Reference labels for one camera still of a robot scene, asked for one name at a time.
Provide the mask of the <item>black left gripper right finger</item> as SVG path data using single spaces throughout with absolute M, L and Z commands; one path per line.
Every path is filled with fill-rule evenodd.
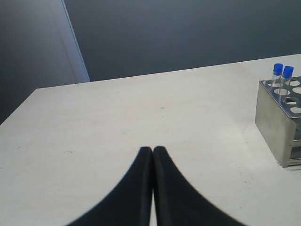
M 167 149 L 157 146 L 154 201 L 158 226 L 241 226 L 202 196 L 178 170 Z

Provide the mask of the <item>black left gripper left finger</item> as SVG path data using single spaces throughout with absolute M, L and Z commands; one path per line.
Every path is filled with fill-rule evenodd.
M 153 153 L 141 147 L 119 183 L 70 226 L 148 226 L 153 189 Z

